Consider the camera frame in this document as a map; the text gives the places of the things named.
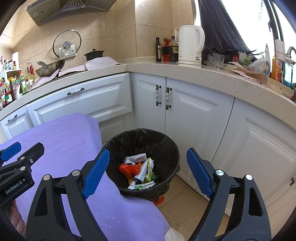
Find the person's left hand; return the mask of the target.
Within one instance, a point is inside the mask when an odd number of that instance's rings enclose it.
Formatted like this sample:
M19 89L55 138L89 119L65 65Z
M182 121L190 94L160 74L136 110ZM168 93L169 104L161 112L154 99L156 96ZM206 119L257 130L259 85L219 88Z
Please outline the person's left hand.
M10 212L9 212L9 220L14 228L21 234L25 235L26 233L26 224L19 213L19 210L16 205L16 201L14 200L10 204Z

